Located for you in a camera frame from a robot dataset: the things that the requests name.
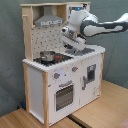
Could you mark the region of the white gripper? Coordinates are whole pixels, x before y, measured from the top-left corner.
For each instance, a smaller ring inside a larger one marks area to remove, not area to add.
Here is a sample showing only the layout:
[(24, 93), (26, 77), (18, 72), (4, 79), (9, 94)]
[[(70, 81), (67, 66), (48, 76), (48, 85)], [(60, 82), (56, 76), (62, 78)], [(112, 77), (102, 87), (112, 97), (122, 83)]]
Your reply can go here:
[(75, 39), (71, 39), (66, 35), (61, 36), (61, 40), (68, 44), (71, 45), (76, 51), (82, 52), (85, 48), (86, 40), (80, 37), (77, 37)]

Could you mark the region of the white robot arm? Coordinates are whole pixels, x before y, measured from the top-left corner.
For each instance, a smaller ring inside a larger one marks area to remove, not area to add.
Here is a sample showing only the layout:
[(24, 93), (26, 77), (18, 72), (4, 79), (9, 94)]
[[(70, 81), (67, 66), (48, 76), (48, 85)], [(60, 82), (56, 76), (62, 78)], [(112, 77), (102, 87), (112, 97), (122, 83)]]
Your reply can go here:
[(67, 53), (82, 55), (87, 37), (124, 31), (128, 31), (128, 13), (116, 21), (99, 23), (95, 15), (84, 8), (76, 8), (71, 11), (68, 25), (61, 29), (61, 40)]

